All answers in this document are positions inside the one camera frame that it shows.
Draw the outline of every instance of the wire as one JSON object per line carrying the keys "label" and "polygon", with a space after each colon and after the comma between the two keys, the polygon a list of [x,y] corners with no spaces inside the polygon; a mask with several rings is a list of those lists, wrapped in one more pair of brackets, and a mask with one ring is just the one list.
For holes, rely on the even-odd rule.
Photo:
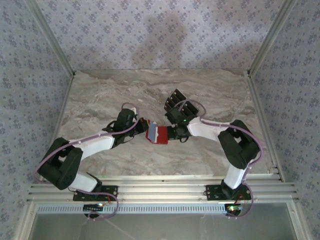
{"label": "wire", "polygon": [[[136,113],[137,113],[137,119],[140,119],[140,111],[139,109],[132,103],[130,102],[125,102],[122,104],[121,106],[121,109],[124,108],[125,105],[131,105],[133,106],[135,109],[136,109]],[[57,148],[56,150],[54,150],[53,152],[51,152],[48,156],[46,156],[40,163],[39,165],[34,169],[33,171],[33,179],[40,183],[40,184],[50,184],[50,182],[48,181],[41,181],[37,178],[37,172],[38,170],[42,167],[43,164],[45,164],[46,161],[48,161],[50,158],[52,158],[55,154],[57,154],[58,152],[60,152],[61,150],[67,148],[67,147],[70,147],[72,145],[75,145],[75,144],[81,144],[81,143],[85,143],[87,141],[90,141],[90,140],[93,140],[93,139],[97,139],[97,138],[101,138],[101,137],[106,137],[106,136],[111,136],[111,135],[117,135],[117,134],[124,134],[126,132],[129,132],[130,130],[132,130],[137,124],[138,124],[138,120],[135,121],[135,123],[129,127],[128,129],[126,130],[123,130],[123,131],[118,131],[118,132],[106,132],[106,133],[101,133],[101,134],[96,134],[96,135],[93,135],[93,136],[88,136],[88,137],[85,137],[85,138],[82,138],[80,140],[77,140],[77,141],[73,141],[73,142],[70,142],[66,145],[63,145],[59,148]],[[111,213],[110,215],[108,216],[104,216],[104,217],[98,217],[97,220],[105,220],[105,219],[108,219],[108,218],[111,218],[113,217],[116,212],[118,211],[118,208],[119,208],[119,200],[117,199],[116,196],[114,196],[113,194],[110,194],[110,193],[107,193],[107,192],[89,192],[89,191],[84,191],[84,190],[80,190],[80,189],[76,189],[78,192],[81,192],[81,193],[84,193],[84,194],[89,194],[89,195],[107,195],[108,197],[112,197],[113,199],[115,199],[116,201],[116,208],[114,210],[113,213]]]}
{"label": "wire", "polygon": [[239,130],[239,131],[247,134],[248,136],[250,136],[250,137],[255,141],[255,143],[258,145],[258,147],[259,147],[259,150],[260,150],[260,155],[259,155],[259,157],[258,157],[256,160],[254,160],[253,162],[251,162],[251,163],[248,164],[248,166],[247,166],[247,168],[246,168],[246,170],[245,170],[245,172],[244,172],[244,174],[243,174],[242,180],[241,180],[241,183],[242,183],[243,185],[245,185],[245,186],[249,189],[249,191],[250,191],[251,204],[250,204],[250,206],[249,206],[249,209],[248,209],[244,214],[242,214],[241,216],[236,216],[236,215],[233,215],[233,214],[231,214],[231,213],[227,213],[227,215],[229,215],[229,216],[231,216],[231,217],[233,217],[233,218],[236,218],[236,219],[237,219],[237,218],[243,218],[244,216],[246,216],[246,215],[251,211],[252,205],[254,204],[254,196],[253,196],[252,190],[251,190],[250,186],[245,183],[246,175],[248,174],[249,170],[252,168],[253,164],[256,164],[258,161],[260,161],[260,160],[263,158],[264,148],[263,148],[263,146],[262,146],[262,144],[261,144],[261,142],[259,141],[258,138],[256,138],[251,132],[249,132],[249,131],[241,128],[241,127],[234,126],[234,125],[230,125],[230,124],[225,124],[225,123],[207,122],[208,120],[203,119],[203,117],[204,117],[204,116],[206,115],[206,113],[207,113],[207,110],[206,110],[206,108],[205,108],[204,105],[202,105],[200,102],[198,102],[198,101],[196,101],[196,100],[185,99],[185,100],[182,100],[182,101],[178,102],[177,104],[175,104],[174,107],[176,107],[176,106],[178,106],[178,105],[180,105],[180,104],[182,104],[182,103],[183,103],[183,104],[182,104],[182,106],[183,106],[187,101],[196,103],[196,104],[198,104],[198,105],[200,105],[200,106],[202,107],[204,113],[203,113],[201,116],[199,116],[199,120],[200,120],[201,123],[203,123],[203,124],[205,124],[205,125],[213,126],[213,127],[232,128],[232,129]]}

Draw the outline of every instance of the floral wallpaper wall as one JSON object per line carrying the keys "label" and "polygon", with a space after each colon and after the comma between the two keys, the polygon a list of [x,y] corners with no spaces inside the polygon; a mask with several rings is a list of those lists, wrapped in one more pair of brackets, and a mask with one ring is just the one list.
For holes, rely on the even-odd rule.
{"label": "floral wallpaper wall", "polygon": [[23,0],[2,0],[0,9],[0,240],[9,240],[70,77]]}
{"label": "floral wallpaper wall", "polygon": [[75,70],[248,69],[283,0],[37,0]]}
{"label": "floral wallpaper wall", "polygon": [[254,76],[288,181],[320,239],[320,1],[299,0]]}

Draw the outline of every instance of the marble surface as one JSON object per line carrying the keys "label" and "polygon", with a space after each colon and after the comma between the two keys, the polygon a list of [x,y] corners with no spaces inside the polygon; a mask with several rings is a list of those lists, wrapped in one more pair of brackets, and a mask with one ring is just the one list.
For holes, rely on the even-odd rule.
{"label": "marble surface", "polygon": [[[206,119],[244,121],[263,144],[262,130],[242,70],[91,70],[76,72],[58,136],[78,139],[99,132],[116,119],[124,102],[140,109],[141,116],[169,125],[164,104],[178,88],[207,109]],[[251,173],[267,173],[268,151]],[[223,176],[229,162],[220,143],[191,137],[168,145],[151,144],[144,134],[114,149],[81,162],[80,169],[96,176],[206,175]]]}

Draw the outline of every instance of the black mounting plate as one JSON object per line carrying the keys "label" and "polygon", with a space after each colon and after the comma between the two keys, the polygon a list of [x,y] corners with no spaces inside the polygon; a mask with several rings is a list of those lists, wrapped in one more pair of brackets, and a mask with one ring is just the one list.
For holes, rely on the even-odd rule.
{"label": "black mounting plate", "polygon": [[233,200],[236,201],[239,195],[242,195],[242,198],[239,200],[251,200],[250,190],[246,185],[241,184],[238,187],[238,191],[233,195],[232,198],[227,198],[227,196],[222,192],[221,185],[206,185],[203,195],[206,196],[208,201],[227,201]]}
{"label": "black mounting plate", "polygon": [[[108,193],[118,196],[118,186],[109,186],[109,185],[102,185],[100,193]],[[111,202],[115,202],[116,200],[112,197],[109,197]],[[108,202],[109,201],[107,195],[91,195],[91,194],[85,194],[79,191],[75,191],[73,194],[73,201],[75,202]]]}

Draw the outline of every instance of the purple cable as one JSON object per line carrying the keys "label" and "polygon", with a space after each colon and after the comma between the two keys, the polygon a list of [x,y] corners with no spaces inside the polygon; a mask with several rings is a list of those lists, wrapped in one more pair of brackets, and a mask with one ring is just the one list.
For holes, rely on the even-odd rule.
{"label": "purple cable", "polygon": [[233,214],[231,214],[231,213],[228,213],[228,214],[227,214],[228,216],[232,216],[232,217],[234,217],[234,218],[236,218],[236,219],[237,219],[237,218],[243,218],[244,216],[246,216],[246,215],[251,211],[252,205],[254,204],[254,196],[253,196],[253,193],[252,193],[252,190],[251,190],[250,186],[245,183],[245,177],[246,177],[246,175],[248,174],[249,169],[252,168],[252,165],[253,165],[253,164],[256,164],[258,161],[260,161],[260,160],[263,158],[264,148],[263,148],[261,142],[259,141],[259,139],[257,139],[251,132],[249,132],[249,131],[241,128],[241,127],[233,126],[233,125],[230,125],[230,124],[223,124],[223,123],[222,123],[222,124],[218,124],[218,123],[206,122],[205,119],[203,119],[203,117],[206,115],[207,110],[206,110],[205,106],[202,105],[202,103],[200,103],[200,102],[198,102],[198,101],[196,101],[196,100],[185,99],[185,100],[182,100],[182,101],[178,102],[174,107],[176,107],[176,106],[178,106],[179,104],[183,103],[183,104],[181,105],[181,107],[179,108],[179,111],[180,111],[180,110],[182,109],[183,105],[184,105],[187,101],[189,101],[189,102],[194,102],[194,103],[196,103],[196,104],[198,104],[198,105],[200,105],[200,106],[202,107],[204,113],[203,113],[201,116],[199,116],[201,123],[203,123],[203,124],[205,124],[205,125],[213,126],[213,127],[224,127],[224,128],[232,128],[232,129],[239,130],[239,131],[247,134],[248,136],[250,136],[250,137],[255,141],[255,143],[258,145],[258,147],[259,147],[259,149],[260,149],[260,155],[259,155],[259,157],[258,157],[255,161],[253,161],[253,162],[251,162],[251,163],[248,164],[248,167],[246,168],[246,170],[245,170],[245,172],[244,172],[244,174],[243,174],[242,180],[241,180],[241,183],[242,183],[243,185],[245,185],[245,186],[249,189],[249,191],[250,191],[251,204],[250,204],[249,209],[248,209],[243,215],[241,215],[241,216],[235,216],[235,215],[233,215]]}
{"label": "purple cable", "polygon": [[[134,104],[132,104],[132,103],[130,103],[130,102],[125,102],[125,103],[123,103],[122,106],[121,106],[121,109],[123,109],[123,108],[124,108],[124,105],[126,105],[126,104],[133,106],[133,107],[136,109],[136,113],[137,113],[136,122],[135,122],[131,127],[129,127],[129,128],[126,129],[126,130],[123,130],[123,131],[118,131],[118,132],[106,132],[106,133],[102,133],[102,134],[97,134],[97,135],[93,135],[93,136],[88,136],[88,137],[85,137],[85,138],[83,138],[83,139],[81,139],[81,140],[77,140],[77,141],[74,141],[74,142],[70,142],[70,143],[68,143],[68,144],[66,144],[66,145],[63,145],[63,146],[57,148],[56,150],[54,150],[53,152],[51,152],[48,156],[46,156],[46,157],[39,163],[39,165],[35,168],[35,170],[33,171],[33,174],[32,174],[33,179],[34,179],[36,182],[40,183],[40,184],[50,184],[50,182],[39,180],[39,179],[36,177],[36,176],[37,176],[37,172],[38,172],[38,170],[41,168],[41,166],[42,166],[43,164],[45,164],[46,161],[48,161],[50,158],[52,158],[52,157],[53,157],[56,153],[58,153],[59,151],[65,149],[65,148],[67,148],[67,147],[69,147],[69,146],[72,146],[72,145],[74,145],[74,144],[84,143],[84,142],[90,141],[90,140],[92,140],[92,139],[100,138],[100,137],[105,137],[105,136],[110,136],[110,135],[115,135],[115,134],[124,134],[124,133],[132,130],[132,129],[138,124],[138,122],[139,122],[139,119],[140,119],[140,111],[139,111],[139,109],[138,109]],[[118,208],[119,208],[119,200],[117,199],[116,196],[114,196],[114,195],[112,195],[112,194],[110,194],[110,193],[107,193],[107,192],[89,192],[89,191],[83,191],[83,190],[79,190],[79,189],[77,189],[77,191],[78,191],[78,192],[81,192],[81,193],[89,194],[89,195],[107,195],[107,196],[110,196],[110,197],[112,197],[113,199],[115,199],[115,201],[116,201],[116,208],[115,208],[114,212],[113,212],[112,214],[108,215],[108,216],[97,218],[97,219],[99,219],[99,220],[104,220],[104,219],[111,218],[111,217],[113,217],[113,216],[116,214],[116,212],[118,211]]]}

